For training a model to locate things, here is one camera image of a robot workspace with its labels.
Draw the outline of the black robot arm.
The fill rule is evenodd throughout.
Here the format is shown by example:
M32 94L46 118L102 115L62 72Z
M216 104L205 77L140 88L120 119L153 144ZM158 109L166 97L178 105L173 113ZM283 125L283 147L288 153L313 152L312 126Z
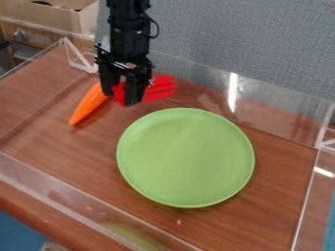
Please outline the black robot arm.
M105 0L109 9L109 49L96 44L100 88L113 96L112 87L125 78L122 104L129 107L142 101L152 80L152 62L148 59L152 19L146 15L149 0Z

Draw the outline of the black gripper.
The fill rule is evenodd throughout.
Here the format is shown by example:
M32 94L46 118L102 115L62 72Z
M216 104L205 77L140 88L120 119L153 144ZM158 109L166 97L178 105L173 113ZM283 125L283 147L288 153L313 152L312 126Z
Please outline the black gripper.
M96 44L100 88L105 96L112 96L112 87L125 76L124 105L129 107L141 102L152 79L150 20L109 19L108 24L108 41Z

